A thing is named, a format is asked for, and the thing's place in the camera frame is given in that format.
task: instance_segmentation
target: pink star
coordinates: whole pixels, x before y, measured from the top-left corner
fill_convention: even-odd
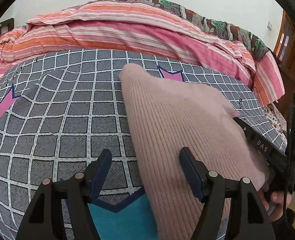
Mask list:
[[[158,67],[159,72],[161,73],[161,76],[163,78],[184,82],[183,70],[171,73],[171,72],[168,72],[165,69],[161,68],[160,66],[157,66],[157,67]]]
[[[14,95],[14,85],[12,85],[11,89],[6,93],[2,101],[0,102],[0,118],[2,115],[8,110],[11,105],[19,98],[20,96]]]

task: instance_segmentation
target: mattress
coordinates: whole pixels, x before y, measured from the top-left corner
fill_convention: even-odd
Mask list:
[[[14,239],[44,178],[70,178],[109,148],[113,162],[93,205],[117,213],[144,195],[118,74],[126,63],[153,76],[218,89],[244,119],[282,152],[286,143],[250,89],[220,72],[169,58],[120,50],[77,49],[46,54],[8,70],[0,81],[0,232]],[[73,239],[63,201],[68,239]],[[222,221],[218,238],[224,235]],[[134,233],[127,239],[136,239]]]

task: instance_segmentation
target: human hand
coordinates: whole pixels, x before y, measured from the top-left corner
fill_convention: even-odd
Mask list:
[[[264,197],[264,191],[260,189],[257,193],[260,196],[260,199],[262,200],[265,209],[268,211],[270,206]],[[292,195],[288,193],[286,198],[286,207],[289,206],[289,204],[291,203],[291,200],[292,200]],[[283,215],[283,201],[284,201],[284,191],[275,191],[271,194],[271,202],[276,204],[275,209],[270,214],[271,221],[276,221],[280,219],[281,216]]]

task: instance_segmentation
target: pink sweater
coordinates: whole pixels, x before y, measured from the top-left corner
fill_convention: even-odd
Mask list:
[[[130,133],[160,240],[190,239],[202,204],[179,163],[187,146],[197,160],[224,178],[248,177],[256,189],[268,178],[264,158],[233,120],[236,112],[215,88],[156,78],[127,64],[120,73]],[[226,201],[223,215],[228,215]]]

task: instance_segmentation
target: pink striped blanket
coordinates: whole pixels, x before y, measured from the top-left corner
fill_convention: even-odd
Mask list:
[[[27,29],[0,36],[0,78],[7,69],[48,52],[76,48],[120,49],[178,59],[232,76],[246,84],[264,106],[284,94],[276,62],[260,62],[240,41],[225,41],[192,23],[144,3],[90,2],[37,15]]]

